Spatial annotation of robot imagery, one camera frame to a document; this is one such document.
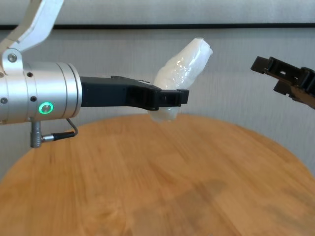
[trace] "metal screw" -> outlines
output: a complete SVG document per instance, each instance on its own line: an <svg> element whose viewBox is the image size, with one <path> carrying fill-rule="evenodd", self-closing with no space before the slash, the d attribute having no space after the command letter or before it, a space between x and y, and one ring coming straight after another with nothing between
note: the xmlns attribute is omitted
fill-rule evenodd
<svg viewBox="0 0 315 236"><path fill-rule="evenodd" d="M35 97L35 96L31 97L31 102L36 102L36 100L37 100L37 97Z"/></svg>
<svg viewBox="0 0 315 236"><path fill-rule="evenodd" d="M5 103L8 102L8 99L7 99L6 97L3 97L2 99L0 99L0 102L1 102L2 104L5 104Z"/></svg>
<svg viewBox="0 0 315 236"><path fill-rule="evenodd" d="M17 59L18 59L18 57L15 54L13 54L13 53L8 55L9 62L12 62L12 63L16 62Z"/></svg>

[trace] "green led ring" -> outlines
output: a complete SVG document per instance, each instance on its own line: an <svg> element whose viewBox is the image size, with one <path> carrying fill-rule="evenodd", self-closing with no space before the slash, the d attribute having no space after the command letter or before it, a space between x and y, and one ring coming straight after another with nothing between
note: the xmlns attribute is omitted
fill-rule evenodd
<svg viewBox="0 0 315 236"><path fill-rule="evenodd" d="M46 111L46 112L43 112L43 107L44 106L50 106L50 110L49 111ZM46 114L49 114L51 113L52 111L54 110L54 105L51 103L51 102L43 102L39 108L38 108L38 111L39 113L43 114L43 115L46 115Z"/></svg>

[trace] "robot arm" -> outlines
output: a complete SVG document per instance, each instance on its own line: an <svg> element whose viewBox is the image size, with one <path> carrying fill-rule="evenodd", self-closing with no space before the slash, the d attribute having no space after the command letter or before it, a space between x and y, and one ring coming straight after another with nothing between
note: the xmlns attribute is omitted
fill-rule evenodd
<svg viewBox="0 0 315 236"><path fill-rule="evenodd" d="M306 67L301 69L270 57L257 57L251 68L253 71L270 75L279 81L274 91L287 95L294 101L315 109L315 72Z"/></svg>
<svg viewBox="0 0 315 236"><path fill-rule="evenodd" d="M156 111L186 104L189 91L162 90L112 76L80 77L68 63L25 62L21 52L49 35L63 0L32 0L23 22L0 43L0 124L31 122L31 147L75 136L70 121L81 107L132 106ZM75 132L42 135L40 122L67 119Z"/></svg>

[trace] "white translucent object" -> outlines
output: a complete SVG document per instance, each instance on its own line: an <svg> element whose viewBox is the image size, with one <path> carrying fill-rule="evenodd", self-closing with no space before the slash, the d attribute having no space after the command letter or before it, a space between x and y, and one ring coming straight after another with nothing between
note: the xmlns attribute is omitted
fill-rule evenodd
<svg viewBox="0 0 315 236"><path fill-rule="evenodd" d="M203 38L195 38L180 53L162 67L154 80L161 89L188 89L205 68L212 49ZM154 121L174 120L179 107L164 107L149 111Z"/></svg>

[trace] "wood grain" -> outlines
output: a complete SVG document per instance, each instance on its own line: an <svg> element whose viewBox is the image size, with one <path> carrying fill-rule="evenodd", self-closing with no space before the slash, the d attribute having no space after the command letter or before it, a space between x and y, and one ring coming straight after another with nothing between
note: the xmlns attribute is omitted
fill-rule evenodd
<svg viewBox="0 0 315 236"><path fill-rule="evenodd" d="M1 236L313 236L315 181L275 142L219 120L87 124L0 184Z"/></svg>

